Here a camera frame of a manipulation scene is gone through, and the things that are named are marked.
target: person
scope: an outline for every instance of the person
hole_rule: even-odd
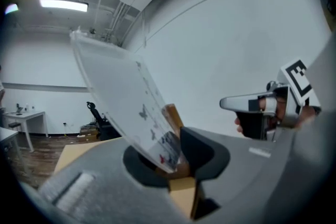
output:
[[[264,110],[266,107],[266,99],[265,98],[261,98],[259,100],[259,107],[261,110]],[[271,124],[275,125],[277,124],[278,121],[281,121],[284,116],[285,116],[285,112],[286,112],[286,100],[284,98],[281,97],[277,97],[277,109],[276,109],[276,116],[271,120]],[[303,124],[303,122],[308,121],[308,120],[312,120],[317,114],[317,109],[314,108],[313,106],[304,106],[302,108],[302,112],[299,116],[299,120],[295,125],[295,128],[299,128],[301,127],[301,125]],[[236,118],[235,120],[235,124],[238,125],[237,127],[237,131],[239,133],[244,133],[244,130],[242,128],[242,126],[240,125],[240,120],[238,118]]]
[[[3,126],[3,113],[4,113],[4,109],[3,109],[3,106],[2,106],[2,99],[4,98],[4,95],[5,95],[5,88],[4,86],[2,85],[2,82],[0,80],[0,127],[4,127]]]

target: human hand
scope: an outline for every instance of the human hand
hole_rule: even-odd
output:
[[[265,107],[266,107],[266,99],[265,98],[261,98],[259,100],[259,107],[260,107],[261,110],[265,109]],[[269,125],[275,127],[277,122],[281,121],[284,118],[285,112],[286,112],[286,99],[278,97],[277,98],[276,116],[270,120]],[[304,106],[302,108],[302,112],[299,116],[299,120],[298,120],[297,124],[295,125],[295,128],[301,127],[303,122],[307,121],[308,119],[314,118],[315,115],[316,115],[316,113],[315,113],[315,109],[313,107]],[[238,118],[235,119],[235,124],[238,125],[237,131],[239,133],[243,133],[244,130],[241,127],[240,120]]]

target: baseboard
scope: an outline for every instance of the baseboard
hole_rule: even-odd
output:
[[[29,135],[33,135],[33,136],[46,136],[46,134],[39,134],[39,133],[29,133]],[[56,137],[59,137],[59,136],[77,136],[79,135],[79,133],[73,133],[73,134],[48,134],[49,136],[56,136]]]

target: black handle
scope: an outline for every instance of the black handle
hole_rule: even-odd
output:
[[[243,135],[252,139],[263,139],[264,117],[262,113],[236,112],[243,128]]]

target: white wall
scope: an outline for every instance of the white wall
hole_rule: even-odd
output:
[[[223,97],[264,91],[294,57],[310,65],[330,30],[320,0],[154,0],[124,48],[143,56],[186,126],[237,135]]]
[[[6,89],[3,106],[13,111],[16,103],[28,103],[30,108],[46,112],[49,133],[78,133],[82,125],[92,121],[86,107],[92,98],[78,70],[69,36],[11,35],[7,34],[0,47],[0,78]],[[39,118],[28,121],[30,132],[44,133],[42,126]]]

